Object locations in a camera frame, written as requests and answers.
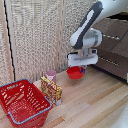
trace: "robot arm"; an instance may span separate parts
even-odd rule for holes
[[[99,0],[90,8],[80,26],[70,38],[71,46],[74,49],[82,49],[82,56],[69,54],[69,67],[97,63],[97,50],[91,49],[91,47],[97,47],[101,44],[102,34],[100,31],[93,29],[92,26],[106,17],[124,11],[127,6],[128,0]]]

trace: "floor board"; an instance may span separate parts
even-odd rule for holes
[[[66,72],[57,74],[62,104],[48,114],[42,128],[110,128],[128,101],[128,86],[117,78],[88,66],[80,80]],[[34,83],[40,88],[41,81]],[[13,128],[0,108],[0,128]]]

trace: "black cable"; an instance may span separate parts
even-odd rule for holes
[[[103,57],[104,55],[107,54],[107,52],[112,51],[112,50],[122,41],[122,39],[125,37],[125,35],[126,35],[127,33],[128,33],[128,30],[124,33],[124,35],[122,36],[122,38],[121,38],[110,50],[106,51],[103,55],[101,55],[101,56],[99,56],[99,57]]]

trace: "basket handle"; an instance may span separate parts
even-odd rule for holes
[[[33,116],[27,118],[27,119],[25,119],[25,120],[22,121],[22,122],[16,122],[15,119],[13,118],[13,115],[11,114],[11,112],[8,112],[8,114],[6,114],[6,115],[10,115],[11,118],[12,118],[12,121],[13,121],[15,124],[18,124],[18,125],[23,124],[23,123],[25,123],[26,121],[29,121],[30,119],[32,119],[32,118],[34,118],[34,117],[36,117],[36,116],[42,114],[43,112],[45,112],[45,111],[51,109],[52,103],[46,98],[46,96],[45,96],[45,99],[50,103],[50,107],[44,109],[43,111],[40,111],[39,113],[37,113],[37,114],[35,114],[35,115],[33,115]]]

